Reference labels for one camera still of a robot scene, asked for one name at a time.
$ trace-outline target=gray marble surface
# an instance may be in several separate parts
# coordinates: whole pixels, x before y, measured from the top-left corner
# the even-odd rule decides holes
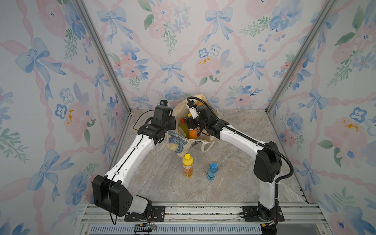
[[[137,131],[132,126],[145,110],[132,111],[132,119],[120,151],[120,157],[129,148]],[[256,139],[274,141],[282,153],[282,147],[269,118],[264,110],[220,109],[221,119]],[[138,129],[153,112],[143,115],[136,125]],[[166,147],[167,141],[154,148],[141,162],[129,185],[129,192],[146,197],[152,201],[226,201],[257,202],[259,200],[259,179],[253,173],[255,161],[242,150],[222,140],[216,140],[206,153],[201,145],[191,148],[188,153],[194,159],[193,176],[183,176],[182,159]],[[206,178],[212,162],[218,164],[214,181]],[[282,174],[288,173],[283,162]],[[280,202],[304,201],[299,184],[292,176],[281,180],[279,186]]]

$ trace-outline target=yellow detergent bottle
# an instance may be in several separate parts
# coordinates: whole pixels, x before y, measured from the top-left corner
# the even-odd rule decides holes
[[[190,178],[193,174],[193,158],[190,154],[186,154],[183,158],[184,176]]]

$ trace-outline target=wallpaper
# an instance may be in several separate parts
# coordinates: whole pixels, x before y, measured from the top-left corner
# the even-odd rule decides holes
[[[215,108],[260,109],[325,1],[84,2],[132,108],[203,93]]]
[[[270,112],[335,235],[376,234],[375,14],[375,0],[338,1]]]
[[[126,111],[69,0],[0,19],[0,234],[74,234]]]

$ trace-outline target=vent grille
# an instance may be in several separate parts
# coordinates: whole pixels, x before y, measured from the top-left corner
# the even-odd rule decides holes
[[[262,234],[259,224],[157,224],[158,228],[150,232],[153,234]],[[94,224],[89,234],[147,234],[142,232],[147,228],[135,227],[134,224]]]

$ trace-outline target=blue bottle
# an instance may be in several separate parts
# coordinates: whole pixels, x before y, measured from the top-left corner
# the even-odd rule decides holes
[[[209,167],[208,174],[206,175],[206,178],[210,181],[213,181],[215,179],[215,174],[218,171],[218,166],[216,163],[212,163]]]

